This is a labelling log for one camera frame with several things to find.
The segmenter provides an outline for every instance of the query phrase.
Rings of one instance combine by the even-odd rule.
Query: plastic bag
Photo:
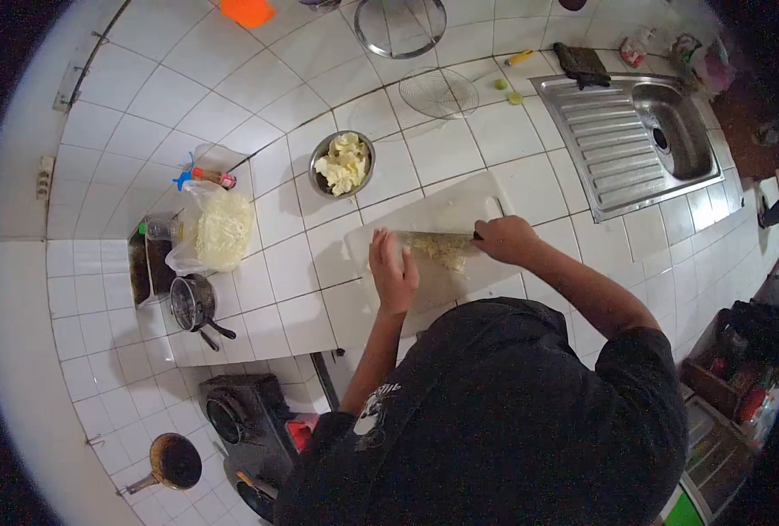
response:
[[[167,266],[181,276],[236,268],[255,221],[249,200],[209,181],[188,181],[182,191],[192,199],[185,206],[184,238],[165,258]]]

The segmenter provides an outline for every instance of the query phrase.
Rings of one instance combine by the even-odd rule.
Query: stove burner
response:
[[[212,390],[205,404],[205,412],[217,434],[229,444],[252,440],[255,425],[226,389]]]

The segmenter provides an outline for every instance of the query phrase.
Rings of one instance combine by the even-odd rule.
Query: metal pot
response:
[[[184,331],[199,332],[209,347],[219,351],[220,346],[200,329],[210,325],[229,340],[237,338],[237,334],[214,322],[216,308],[215,289],[203,276],[189,274],[185,277],[177,277],[171,283],[171,311],[179,327]]]

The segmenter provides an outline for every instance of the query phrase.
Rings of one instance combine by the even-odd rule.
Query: saucepan handle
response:
[[[217,343],[215,343],[215,341],[211,339],[211,336],[209,336],[208,334],[206,334],[206,333],[205,333],[205,332],[203,332],[203,331],[200,331],[200,332],[199,332],[199,335],[200,335],[201,337],[203,337],[203,339],[205,340],[205,342],[209,344],[209,347],[211,347],[211,348],[212,348],[212,350],[214,350],[214,351],[219,351],[219,350],[220,350],[220,345],[218,345]]]
[[[219,333],[220,333],[220,334],[222,334],[223,336],[227,337],[229,340],[234,340],[235,338],[237,338],[237,334],[235,333],[235,331],[230,331],[229,329],[227,329],[227,328],[225,328],[225,327],[221,327],[221,326],[217,325],[217,324],[216,324],[214,321],[212,321],[212,320],[207,320],[207,322],[208,322],[208,323],[209,323],[209,325],[211,325],[211,326],[212,326],[212,327],[213,327],[213,328],[214,328],[214,329],[215,329],[217,332],[219,332]]]

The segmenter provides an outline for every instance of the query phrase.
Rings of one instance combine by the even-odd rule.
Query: stainless steel sink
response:
[[[697,107],[671,77],[613,74],[579,90],[532,80],[580,175],[595,221],[724,180]]]

